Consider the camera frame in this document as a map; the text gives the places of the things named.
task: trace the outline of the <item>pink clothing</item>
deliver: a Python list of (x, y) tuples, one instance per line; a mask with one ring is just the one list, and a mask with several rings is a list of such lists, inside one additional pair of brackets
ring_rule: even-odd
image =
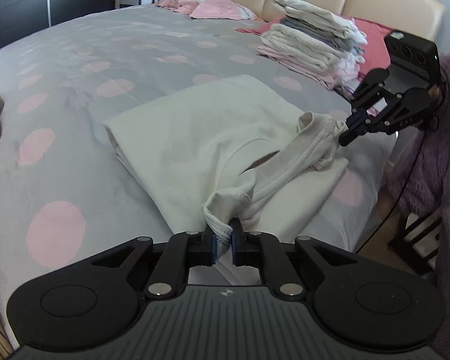
[(259, 20), (250, 9), (231, 0), (158, 0), (155, 6), (185, 13), (193, 19)]
[(282, 54), (279, 51), (272, 49), (271, 47), (261, 45), (257, 47), (258, 53), (269, 57), (270, 59), (277, 61), (283, 66), (289, 68), (291, 71), (302, 74), (309, 79), (317, 81), (328, 90), (332, 90), (335, 86), (344, 83), (349, 80), (356, 79), (359, 73), (359, 65), (355, 64), (351, 66), (346, 64), (346, 69), (334, 69), (328, 70), (322, 73), (318, 73), (306, 68), (303, 63), (296, 57)]
[(239, 32), (245, 32), (255, 35), (262, 35), (264, 32), (267, 32), (270, 30), (270, 27), (272, 24), (280, 23), (280, 20), (285, 17), (285, 15), (281, 15), (279, 17), (274, 18), (272, 21), (269, 21), (268, 23), (265, 23), (264, 25), (258, 27), (258, 28), (236, 28)]

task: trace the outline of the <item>stack of folded clothes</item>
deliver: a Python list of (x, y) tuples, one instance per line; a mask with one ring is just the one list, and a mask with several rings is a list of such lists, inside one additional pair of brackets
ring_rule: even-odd
[(366, 35), (351, 20), (302, 0), (274, 0), (285, 11), (261, 35), (258, 52), (331, 90), (356, 79)]

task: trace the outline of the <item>logo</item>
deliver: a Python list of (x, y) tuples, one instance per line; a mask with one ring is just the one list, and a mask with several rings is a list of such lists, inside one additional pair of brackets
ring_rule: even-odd
[(400, 39), (403, 39), (404, 37), (405, 37), (405, 35), (403, 35), (401, 32), (392, 32), (391, 34), (390, 34), (390, 36), (392, 37), (392, 38), (395, 38), (395, 39), (397, 39), (397, 40), (400, 40)]
[(225, 289), (225, 290), (223, 290), (222, 292), (220, 292), (220, 294), (221, 295), (223, 295), (224, 297), (229, 297), (229, 296), (232, 296), (233, 294), (234, 294), (235, 292), (233, 292), (232, 290), (230, 290), (230, 289)]

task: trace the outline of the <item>red pillow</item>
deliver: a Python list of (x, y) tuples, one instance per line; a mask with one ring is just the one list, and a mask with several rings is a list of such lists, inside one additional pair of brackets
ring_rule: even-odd
[(387, 68), (390, 66), (390, 56), (385, 46), (384, 38), (393, 28), (364, 19), (354, 19), (355, 25), (361, 32), (367, 34), (368, 44), (362, 47), (365, 50), (363, 57), (365, 62), (360, 64), (358, 76), (364, 78), (367, 73), (376, 68)]

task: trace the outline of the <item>white t-shirt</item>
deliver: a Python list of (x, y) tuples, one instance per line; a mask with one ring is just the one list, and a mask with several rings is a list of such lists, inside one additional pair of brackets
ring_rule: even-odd
[[(186, 88), (106, 122), (118, 159), (156, 203), (174, 233), (216, 233), (229, 219), (293, 239), (344, 171), (336, 158), (347, 127), (303, 113), (265, 84), (237, 76)], [(247, 170), (255, 161), (271, 159)]]

